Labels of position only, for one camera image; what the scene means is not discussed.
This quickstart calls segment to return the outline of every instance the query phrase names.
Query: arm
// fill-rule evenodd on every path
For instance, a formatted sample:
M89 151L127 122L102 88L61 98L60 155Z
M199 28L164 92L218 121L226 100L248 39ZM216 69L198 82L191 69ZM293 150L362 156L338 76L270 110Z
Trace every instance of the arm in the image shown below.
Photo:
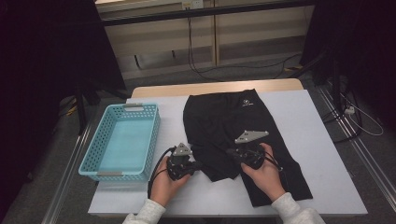
M145 204L139 211L139 214L129 214L123 224L155 224L160 220L166 211L165 206L176 195L177 191L187 183L190 175L173 181L166 170L166 161L168 157L164 157L156 172L157 177L152 184L150 199L146 199Z
M272 148L261 143L263 149L273 155ZM273 202L272 206L279 213L284 223L324 223L318 212L312 208L302 209L293 200L290 193L287 193L280 183L279 173L271 162L264 162L262 167L254 170L244 163L241 164L242 170L249 175L254 183L261 189Z

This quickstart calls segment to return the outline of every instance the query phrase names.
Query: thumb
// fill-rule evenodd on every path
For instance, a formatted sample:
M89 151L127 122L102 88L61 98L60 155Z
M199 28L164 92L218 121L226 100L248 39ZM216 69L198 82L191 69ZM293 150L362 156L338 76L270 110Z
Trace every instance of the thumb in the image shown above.
M253 175L254 170L250 166L241 163L241 168L245 172L245 174L249 175L250 177Z

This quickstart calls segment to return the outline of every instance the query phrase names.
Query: person's left hand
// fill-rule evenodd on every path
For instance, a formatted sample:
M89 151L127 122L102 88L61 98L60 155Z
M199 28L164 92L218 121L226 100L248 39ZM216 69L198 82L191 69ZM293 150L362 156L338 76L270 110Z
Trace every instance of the person's left hand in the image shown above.
M161 161L155 174L165 170L157 175L152 184L150 199L163 207L176 195L177 191L187 183L190 175L185 175L181 179L173 181L166 170L166 162L169 157L165 156Z

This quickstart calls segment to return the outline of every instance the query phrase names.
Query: hand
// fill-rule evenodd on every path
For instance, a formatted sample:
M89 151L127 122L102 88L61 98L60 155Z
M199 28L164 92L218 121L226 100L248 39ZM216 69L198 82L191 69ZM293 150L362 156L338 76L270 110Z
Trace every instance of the hand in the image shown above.
M268 154L273 156L273 150L269 145L264 143L261 143L260 145ZM262 167L258 170L254 170L244 163L241 163L241 167L245 174L249 175L253 179L256 186L261 189L272 202L285 193L285 190L280 183L279 171L271 162L264 161L262 163Z
M163 207L165 207L169 201L176 195L177 191L187 183L190 175L185 175L177 181L173 181L166 170L166 162L169 157L164 157L160 163L155 174L165 170L157 175L152 184L150 199Z

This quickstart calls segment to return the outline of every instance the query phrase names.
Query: black shorts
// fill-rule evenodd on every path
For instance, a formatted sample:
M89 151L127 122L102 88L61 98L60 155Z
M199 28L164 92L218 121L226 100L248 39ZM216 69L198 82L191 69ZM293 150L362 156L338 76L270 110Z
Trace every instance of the black shorts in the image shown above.
M193 156L204 164L202 171L211 181L234 179L240 174L253 206L271 204L240 165L226 154L228 148L238 147L234 139L243 131L267 131L268 136L249 144L270 145L276 161L283 167L279 176L284 189L294 200L312 199L300 165L289 154L273 117L255 90L190 96L183 121Z

